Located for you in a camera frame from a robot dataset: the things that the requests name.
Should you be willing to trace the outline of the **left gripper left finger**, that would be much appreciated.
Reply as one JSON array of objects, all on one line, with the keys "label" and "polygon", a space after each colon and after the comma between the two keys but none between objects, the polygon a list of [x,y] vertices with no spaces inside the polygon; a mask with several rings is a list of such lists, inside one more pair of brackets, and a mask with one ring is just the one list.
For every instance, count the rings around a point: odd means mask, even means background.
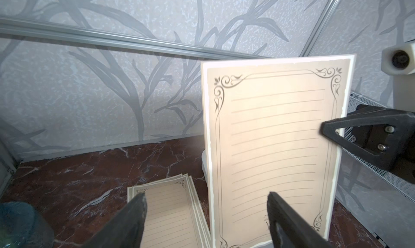
[{"label": "left gripper left finger", "polygon": [[139,248],[148,205],[145,194],[136,195],[85,244],[84,248]]}]

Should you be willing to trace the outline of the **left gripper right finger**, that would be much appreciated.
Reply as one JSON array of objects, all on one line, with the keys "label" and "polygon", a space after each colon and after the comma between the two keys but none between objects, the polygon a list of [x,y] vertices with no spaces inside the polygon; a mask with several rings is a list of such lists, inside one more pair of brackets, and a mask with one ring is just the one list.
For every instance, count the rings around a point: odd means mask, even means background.
[{"label": "left gripper right finger", "polygon": [[330,248],[331,245],[276,192],[267,199],[269,231],[275,248]]}]

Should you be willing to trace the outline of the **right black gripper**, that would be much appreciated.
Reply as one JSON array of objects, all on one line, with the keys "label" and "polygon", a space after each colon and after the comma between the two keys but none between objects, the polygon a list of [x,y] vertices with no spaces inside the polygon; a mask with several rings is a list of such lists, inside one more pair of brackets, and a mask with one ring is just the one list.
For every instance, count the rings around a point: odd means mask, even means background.
[{"label": "right black gripper", "polygon": [[320,133],[378,169],[415,183],[415,113],[359,105],[325,121]]}]

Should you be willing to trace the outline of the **beige stationery sheet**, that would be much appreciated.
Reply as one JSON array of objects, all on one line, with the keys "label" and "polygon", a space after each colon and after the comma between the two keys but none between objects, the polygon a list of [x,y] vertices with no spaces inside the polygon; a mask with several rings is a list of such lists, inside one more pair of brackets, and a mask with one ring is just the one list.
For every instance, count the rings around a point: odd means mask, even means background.
[{"label": "beige stationery sheet", "polygon": [[147,216],[142,248],[209,248],[210,230],[193,179],[179,174],[127,188],[130,202],[144,194]]},{"label": "beige stationery sheet", "polygon": [[355,54],[201,65],[211,245],[271,243],[278,193],[328,239],[341,148],[321,124],[347,114]]}]

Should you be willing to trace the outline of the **white plastic storage box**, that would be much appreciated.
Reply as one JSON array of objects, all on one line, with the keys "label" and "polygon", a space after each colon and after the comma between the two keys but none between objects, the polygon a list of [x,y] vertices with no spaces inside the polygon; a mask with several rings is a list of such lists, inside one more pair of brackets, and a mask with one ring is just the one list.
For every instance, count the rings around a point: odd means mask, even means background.
[{"label": "white plastic storage box", "polygon": [[202,171],[203,171],[204,177],[207,179],[208,178],[208,168],[207,168],[207,162],[206,162],[206,150],[204,150],[202,152],[201,159],[202,159]]}]

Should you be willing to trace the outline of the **blue glass vase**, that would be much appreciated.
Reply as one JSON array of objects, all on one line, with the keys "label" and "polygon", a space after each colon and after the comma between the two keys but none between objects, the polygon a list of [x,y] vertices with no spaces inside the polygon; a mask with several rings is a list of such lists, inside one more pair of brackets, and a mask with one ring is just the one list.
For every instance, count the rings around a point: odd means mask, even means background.
[{"label": "blue glass vase", "polygon": [[1,203],[2,248],[51,248],[54,231],[28,203]]}]

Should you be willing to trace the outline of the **aluminium cage frame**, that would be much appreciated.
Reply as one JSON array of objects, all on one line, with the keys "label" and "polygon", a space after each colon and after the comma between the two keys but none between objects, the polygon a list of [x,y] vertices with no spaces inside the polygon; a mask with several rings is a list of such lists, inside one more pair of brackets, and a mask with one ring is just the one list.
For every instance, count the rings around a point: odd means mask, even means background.
[{"label": "aluminium cage frame", "polygon": [[201,62],[306,56],[339,0],[1,0],[1,140],[20,163],[203,132]]}]

